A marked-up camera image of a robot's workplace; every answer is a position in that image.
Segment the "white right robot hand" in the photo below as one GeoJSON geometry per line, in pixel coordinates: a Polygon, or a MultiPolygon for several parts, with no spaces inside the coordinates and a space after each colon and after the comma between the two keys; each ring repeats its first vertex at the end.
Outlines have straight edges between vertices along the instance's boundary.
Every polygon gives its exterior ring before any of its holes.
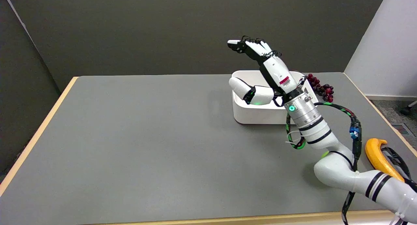
{"type": "Polygon", "coordinates": [[[246,54],[259,65],[259,71],[268,84],[266,86],[249,85],[241,78],[231,77],[228,81],[233,92],[247,105],[263,106],[273,102],[282,107],[286,102],[301,94],[298,88],[305,81],[297,81],[290,74],[286,64],[280,58],[281,54],[273,50],[260,38],[250,38],[244,35],[240,40],[228,40],[228,48],[241,54],[246,54]]]}

